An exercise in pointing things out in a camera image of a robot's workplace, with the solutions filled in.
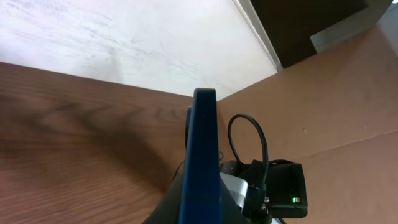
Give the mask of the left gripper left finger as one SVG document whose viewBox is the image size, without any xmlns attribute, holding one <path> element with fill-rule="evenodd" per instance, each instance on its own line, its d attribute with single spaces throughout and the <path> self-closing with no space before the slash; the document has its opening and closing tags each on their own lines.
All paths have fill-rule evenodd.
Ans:
<svg viewBox="0 0 398 224">
<path fill-rule="evenodd" d="M 182 198 L 183 175 L 177 174 L 164 198 L 143 224 L 177 224 Z"/>
</svg>

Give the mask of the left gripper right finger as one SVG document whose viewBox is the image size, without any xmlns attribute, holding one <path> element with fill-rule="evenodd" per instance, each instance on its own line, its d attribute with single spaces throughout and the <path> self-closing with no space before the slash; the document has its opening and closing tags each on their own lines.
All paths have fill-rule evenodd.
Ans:
<svg viewBox="0 0 398 224">
<path fill-rule="evenodd" d="M 224 182 L 220 180 L 222 224 L 247 224 Z"/>
</svg>

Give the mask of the blue Galaxy smartphone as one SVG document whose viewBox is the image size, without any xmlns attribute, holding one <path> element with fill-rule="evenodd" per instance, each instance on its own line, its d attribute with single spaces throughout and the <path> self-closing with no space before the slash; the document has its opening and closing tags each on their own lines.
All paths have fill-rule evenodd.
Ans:
<svg viewBox="0 0 398 224">
<path fill-rule="evenodd" d="M 221 223 L 216 91 L 194 91 L 178 222 Z"/>
</svg>

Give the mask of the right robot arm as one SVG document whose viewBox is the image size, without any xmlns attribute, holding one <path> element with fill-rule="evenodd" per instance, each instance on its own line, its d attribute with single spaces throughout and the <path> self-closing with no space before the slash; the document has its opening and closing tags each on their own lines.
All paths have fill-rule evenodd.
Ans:
<svg viewBox="0 0 398 224">
<path fill-rule="evenodd" d="M 308 200 L 302 165 L 283 159 L 270 161 L 266 178 L 264 163 L 226 161 L 220 175 L 242 215 L 253 223 L 304 218 Z"/>
</svg>

